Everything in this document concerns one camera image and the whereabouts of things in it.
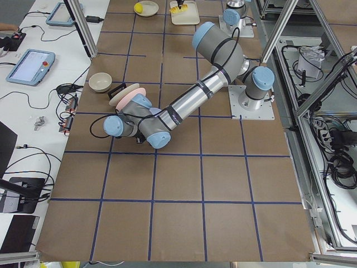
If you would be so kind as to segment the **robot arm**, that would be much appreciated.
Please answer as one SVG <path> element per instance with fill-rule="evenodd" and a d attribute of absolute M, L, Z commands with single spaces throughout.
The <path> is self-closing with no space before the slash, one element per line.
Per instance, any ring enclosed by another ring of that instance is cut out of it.
<path fill-rule="evenodd" d="M 154 149 L 166 146 L 170 132 L 222 87 L 233 82 L 242 70 L 244 55 L 236 39 L 212 22 L 195 32 L 193 48 L 211 64 L 210 71 L 159 113 L 151 112 L 152 103 L 141 93 L 129 98 L 117 114 L 107 117 L 104 131 L 113 137 L 136 137 Z"/>
<path fill-rule="evenodd" d="M 251 1 L 226 1 L 221 15 L 218 15 L 221 28 L 244 28 Z M 195 1 L 172 1 L 169 12 L 174 25 L 198 24 L 199 12 Z"/>

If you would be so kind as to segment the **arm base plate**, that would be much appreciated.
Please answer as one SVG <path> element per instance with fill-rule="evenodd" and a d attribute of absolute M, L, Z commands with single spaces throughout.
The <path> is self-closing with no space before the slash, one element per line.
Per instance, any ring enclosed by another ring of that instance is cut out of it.
<path fill-rule="evenodd" d="M 253 23 L 250 18 L 245 17 L 244 19 L 240 19 L 240 21 L 235 25 L 227 24 L 222 15 L 219 15 L 219 27 L 222 31 L 224 31 L 227 35 L 231 36 L 235 28 L 240 29 L 240 38 L 253 38 Z"/>
<path fill-rule="evenodd" d="M 275 120 L 272 102 L 266 101 L 269 94 L 261 100 L 250 99 L 246 95 L 245 85 L 229 85 L 229 100 L 232 119 Z"/>

